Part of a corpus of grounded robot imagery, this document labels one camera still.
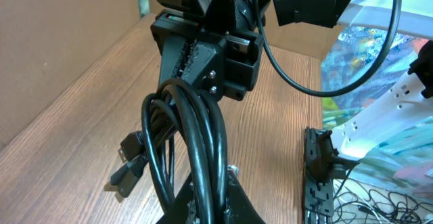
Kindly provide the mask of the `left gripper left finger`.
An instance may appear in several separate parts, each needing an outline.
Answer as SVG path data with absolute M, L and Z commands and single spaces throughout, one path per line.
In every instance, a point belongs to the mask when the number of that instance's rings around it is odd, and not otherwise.
M 177 194 L 174 204 L 163 215 L 162 224 L 200 224 L 191 175 Z

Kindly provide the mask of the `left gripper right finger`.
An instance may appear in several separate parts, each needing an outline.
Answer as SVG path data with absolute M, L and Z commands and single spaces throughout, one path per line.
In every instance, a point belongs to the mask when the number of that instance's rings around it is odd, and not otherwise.
M 265 224 L 240 185 L 237 174 L 238 168 L 229 165 L 224 224 Z

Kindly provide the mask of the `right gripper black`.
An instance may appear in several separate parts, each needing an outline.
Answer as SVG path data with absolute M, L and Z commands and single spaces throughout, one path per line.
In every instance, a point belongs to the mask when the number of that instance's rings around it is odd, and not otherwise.
M 244 27 L 218 32 L 176 12 L 159 13 L 150 30 L 161 55 L 159 85 L 183 79 L 217 101 L 241 101 L 253 90 L 263 48 L 257 32 Z

